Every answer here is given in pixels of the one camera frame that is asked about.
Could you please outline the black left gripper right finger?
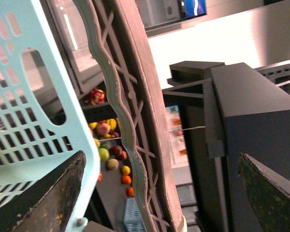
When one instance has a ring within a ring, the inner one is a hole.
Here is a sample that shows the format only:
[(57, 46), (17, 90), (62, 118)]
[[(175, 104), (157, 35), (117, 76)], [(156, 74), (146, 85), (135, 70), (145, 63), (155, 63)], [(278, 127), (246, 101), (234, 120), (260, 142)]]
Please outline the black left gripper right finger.
[(262, 230), (290, 232), (290, 181), (245, 153), (238, 170)]

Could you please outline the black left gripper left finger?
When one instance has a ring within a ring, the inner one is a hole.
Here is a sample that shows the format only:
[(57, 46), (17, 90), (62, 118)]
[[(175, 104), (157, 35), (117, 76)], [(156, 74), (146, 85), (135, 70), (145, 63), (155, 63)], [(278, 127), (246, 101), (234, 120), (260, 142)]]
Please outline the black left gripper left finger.
[(81, 190), (86, 156), (78, 151), (0, 208), (0, 232), (63, 232)]

